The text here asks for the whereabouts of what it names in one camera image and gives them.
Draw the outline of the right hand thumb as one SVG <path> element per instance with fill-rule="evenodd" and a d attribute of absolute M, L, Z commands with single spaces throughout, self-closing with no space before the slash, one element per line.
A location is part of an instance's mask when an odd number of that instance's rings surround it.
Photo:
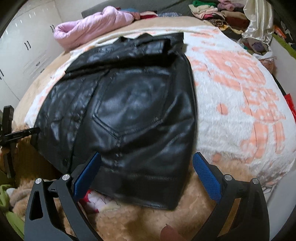
<path fill-rule="evenodd" d="M 166 224 L 161 230 L 160 241 L 186 241 L 173 227 Z"/>

